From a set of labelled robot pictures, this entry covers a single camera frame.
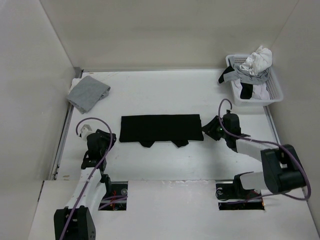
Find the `black tank top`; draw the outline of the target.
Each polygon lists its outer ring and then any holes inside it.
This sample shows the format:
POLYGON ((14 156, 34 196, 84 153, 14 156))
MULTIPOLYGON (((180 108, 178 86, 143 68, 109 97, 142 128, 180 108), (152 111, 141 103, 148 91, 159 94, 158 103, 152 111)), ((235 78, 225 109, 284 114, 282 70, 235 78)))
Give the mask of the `black tank top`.
POLYGON ((128 115, 121 117, 119 141, 150 148, 156 142, 172 142, 178 148, 189 141, 203 141, 199 114, 128 115))

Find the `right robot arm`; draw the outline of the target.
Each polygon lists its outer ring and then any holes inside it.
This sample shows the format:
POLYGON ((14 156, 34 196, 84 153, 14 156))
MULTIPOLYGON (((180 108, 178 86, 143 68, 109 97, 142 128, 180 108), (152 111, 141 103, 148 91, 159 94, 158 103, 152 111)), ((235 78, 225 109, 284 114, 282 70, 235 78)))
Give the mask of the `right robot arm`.
POLYGON ((218 115, 202 127, 202 131, 219 141, 224 139, 228 148, 247 155, 262 164, 261 172, 244 172, 234 176, 231 183, 217 183, 216 195, 219 200, 254 200, 262 197, 266 189, 272 195, 287 195, 298 188, 311 189, 301 162, 292 145, 278 145, 274 142, 254 140, 243 134, 239 117, 228 111, 218 115))

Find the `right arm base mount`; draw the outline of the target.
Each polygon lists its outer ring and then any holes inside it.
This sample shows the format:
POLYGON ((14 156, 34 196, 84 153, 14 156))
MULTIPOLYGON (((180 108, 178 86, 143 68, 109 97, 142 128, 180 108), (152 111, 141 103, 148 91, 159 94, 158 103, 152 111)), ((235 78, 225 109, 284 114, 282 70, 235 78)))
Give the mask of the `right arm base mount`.
POLYGON ((265 210, 261 198, 249 200, 254 197, 260 197, 262 195, 260 190, 243 189, 242 186, 230 181, 218 181, 215 186, 215 197, 218 200, 218 208, 221 211, 265 210))

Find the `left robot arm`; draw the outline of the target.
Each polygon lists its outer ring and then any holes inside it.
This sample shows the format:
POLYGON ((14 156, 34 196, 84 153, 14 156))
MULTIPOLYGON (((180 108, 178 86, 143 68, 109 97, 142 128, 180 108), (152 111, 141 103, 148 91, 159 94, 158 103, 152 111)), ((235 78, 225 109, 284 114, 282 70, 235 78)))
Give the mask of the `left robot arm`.
POLYGON ((86 141, 87 151, 80 167, 77 186, 64 208, 53 216, 54 234, 57 240, 94 240, 96 227, 94 214, 100 203, 112 195, 112 182, 105 174, 106 152, 113 147, 116 135, 100 129, 93 131, 85 124, 79 135, 86 141))

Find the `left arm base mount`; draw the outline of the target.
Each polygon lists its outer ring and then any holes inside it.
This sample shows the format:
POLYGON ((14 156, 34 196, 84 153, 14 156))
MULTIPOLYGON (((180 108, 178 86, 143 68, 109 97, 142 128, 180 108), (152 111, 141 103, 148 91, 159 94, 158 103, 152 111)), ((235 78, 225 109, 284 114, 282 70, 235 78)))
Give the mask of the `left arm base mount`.
POLYGON ((126 211, 128 182, 113 181, 99 204, 99 211, 126 211))

